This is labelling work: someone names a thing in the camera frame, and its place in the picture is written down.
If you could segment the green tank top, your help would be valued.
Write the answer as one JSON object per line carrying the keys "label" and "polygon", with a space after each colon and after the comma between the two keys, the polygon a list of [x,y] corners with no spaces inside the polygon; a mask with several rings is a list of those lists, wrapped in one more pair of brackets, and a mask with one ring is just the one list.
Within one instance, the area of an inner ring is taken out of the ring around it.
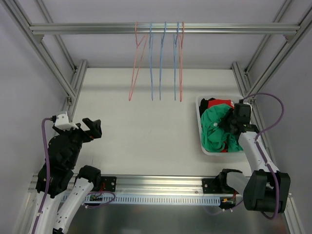
{"label": "green tank top", "polygon": [[234,135],[219,127],[219,123],[231,109],[227,104],[219,104],[206,109],[202,114],[201,145],[208,152],[221,153],[226,148],[228,153],[243,151]]}

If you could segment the red tank top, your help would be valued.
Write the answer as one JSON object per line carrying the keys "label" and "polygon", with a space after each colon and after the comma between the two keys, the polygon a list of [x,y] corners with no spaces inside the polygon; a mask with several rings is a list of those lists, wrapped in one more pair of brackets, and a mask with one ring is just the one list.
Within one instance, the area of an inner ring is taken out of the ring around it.
{"label": "red tank top", "polygon": [[207,150],[214,153],[227,153],[229,151],[228,133],[218,127],[225,114],[234,106],[228,99],[215,99],[209,102],[207,109],[208,132]]}

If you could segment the black tank top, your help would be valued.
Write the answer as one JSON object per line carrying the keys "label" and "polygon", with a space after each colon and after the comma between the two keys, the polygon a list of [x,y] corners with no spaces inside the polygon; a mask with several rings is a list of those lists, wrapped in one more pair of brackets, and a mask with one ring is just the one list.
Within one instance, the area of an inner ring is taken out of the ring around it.
{"label": "black tank top", "polygon": [[204,112],[206,109],[208,109],[209,102],[215,100],[215,98],[210,99],[202,99],[199,106],[199,111]]}

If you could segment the pink hanger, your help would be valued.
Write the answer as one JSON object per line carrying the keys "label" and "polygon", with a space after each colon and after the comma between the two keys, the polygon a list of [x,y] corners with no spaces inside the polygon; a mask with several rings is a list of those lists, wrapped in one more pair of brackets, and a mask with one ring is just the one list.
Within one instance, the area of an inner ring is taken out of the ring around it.
{"label": "pink hanger", "polygon": [[133,93],[135,90],[138,74],[141,68],[143,56],[145,53],[145,48],[147,44],[147,34],[144,34],[141,39],[138,38],[138,22],[135,23],[135,42],[136,42],[136,52],[132,70],[132,77],[131,77],[131,86],[128,95],[128,100],[131,101],[133,97]]}
{"label": "pink hanger", "polygon": [[184,44],[185,24],[182,22],[181,34],[178,36],[179,53],[179,101],[183,100],[183,44]]}

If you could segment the blue hanger of white top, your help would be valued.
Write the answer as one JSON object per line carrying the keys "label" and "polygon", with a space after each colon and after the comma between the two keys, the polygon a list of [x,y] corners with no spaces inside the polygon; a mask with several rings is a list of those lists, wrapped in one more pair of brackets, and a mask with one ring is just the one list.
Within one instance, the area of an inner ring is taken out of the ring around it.
{"label": "blue hanger of white top", "polygon": [[174,100],[176,101],[176,69],[177,69],[177,41],[179,34],[179,22],[177,22],[176,33],[173,35],[173,54],[174,54]]}

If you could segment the blue hanger of black top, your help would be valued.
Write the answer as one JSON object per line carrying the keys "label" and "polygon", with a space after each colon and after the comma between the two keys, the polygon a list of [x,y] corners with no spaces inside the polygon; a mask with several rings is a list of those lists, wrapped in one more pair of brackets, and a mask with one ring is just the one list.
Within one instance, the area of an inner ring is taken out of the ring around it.
{"label": "blue hanger of black top", "polygon": [[167,29],[167,22],[164,23],[164,30],[161,36],[161,44],[160,44],[160,59],[159,59],[159,100],[161,100],[161,82],[162,82],[162,68],[163,68],[163,48],[164,48],[164,39]]}

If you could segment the blue hanger of red top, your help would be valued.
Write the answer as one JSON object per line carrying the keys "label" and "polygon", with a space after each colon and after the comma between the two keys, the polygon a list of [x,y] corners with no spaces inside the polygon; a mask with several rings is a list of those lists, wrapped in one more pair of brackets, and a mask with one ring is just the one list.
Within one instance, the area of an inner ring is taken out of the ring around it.
{"label": "blue hanger of red top", "polygon": [[153,82],[153,33],[152,33],[152,23],[150,23],[149,28],[149,71],[150,71],[150,81],[151,81],[151,100],[154,100],[154,82]]}

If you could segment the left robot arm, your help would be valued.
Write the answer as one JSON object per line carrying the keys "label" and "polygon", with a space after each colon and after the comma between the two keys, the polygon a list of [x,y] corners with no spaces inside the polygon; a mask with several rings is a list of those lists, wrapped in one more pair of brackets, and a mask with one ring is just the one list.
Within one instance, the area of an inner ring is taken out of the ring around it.
{"label": "left robot arm", "polygon": [[30,233],[65,234],[89,192],[101,186],[101,171],[85,165],[79,170],[64,204],[60,204],[82,145],[102,137],[101,120],[84,118],[88,127],[85,131],[81,124],[73,124],[66,114],[44,118],[41,123],[45,153],[45,163],[38,173],[36,183],[36,212],[33,216]]}

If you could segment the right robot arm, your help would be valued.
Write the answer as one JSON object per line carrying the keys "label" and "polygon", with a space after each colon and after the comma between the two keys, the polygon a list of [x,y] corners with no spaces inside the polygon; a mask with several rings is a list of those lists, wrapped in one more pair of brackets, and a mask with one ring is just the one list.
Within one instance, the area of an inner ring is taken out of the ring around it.
{"label": "right robot arm", "polygon": [[248,211],[258,211],[274,219],[285,211],[291,178],[270,160],[259,138],[259,130],[250,120],[250,106],[238,104],[228,111],[219,127],[234,135],[247,157],[252,175],[246,177],[240,171],[224,169],[225,177],[217,186],[225,194],[234,189],[242,195]]}

